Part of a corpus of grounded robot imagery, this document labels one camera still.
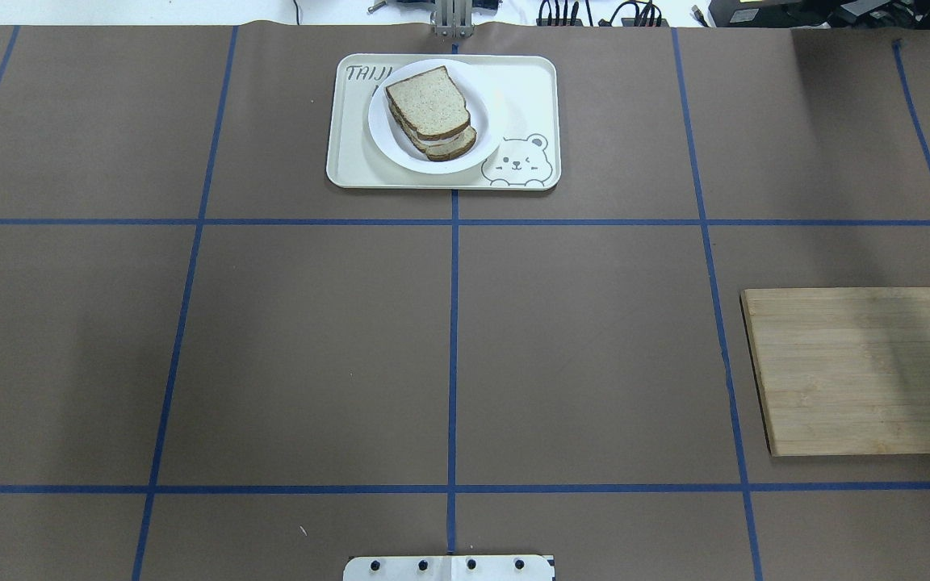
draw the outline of sandwich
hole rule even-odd
[[[387,100],[397,124],[429,161],[450,161],[475,144],[465,97],[446,66],[393,82]]]

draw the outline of tray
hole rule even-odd
[[[336,69],[325,173],[345,188],[547,190],[562,176],[558,74],[542,56],[439,55],[480,67],[505,96],[503,144],[473,168],[446,175],[411,172],[379,151],[368,130],[368,104],[384,78],[405,64],[437,55],[354,54]],[[494,159],[531,160],[525,175],[495,169]]]

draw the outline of cutting board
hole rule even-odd
[[[742,308],[774,456],[930,453],[930,288],[756,288]]]

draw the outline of paper plate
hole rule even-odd
[[[453,78],[455,85],[465,96],[465,107],[469,111],[476,138],[472,148],[457,159],[429,161],[424,153],[411,144],[411,140],[390,113],[387,87],[442,65],[447,67],[450,78]],[[416,61],[392,71],[390,77],[381,82],[376,89],[368,106],[368,128],[379,151],[397,165],[418,173],[454,173],[480,165],[501,144],[502,137],[505,136],[506,121],[505,100],[497,87],[488,82],[472,65],[450,59]]]

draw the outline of bear cartoon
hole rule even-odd
[[[547,137],[540,133],[524,140],[505,137],[494,155],[483,162],[482,170],[492,186],[528,186],[534,182],[543,185],[553,173],[547,160]]]

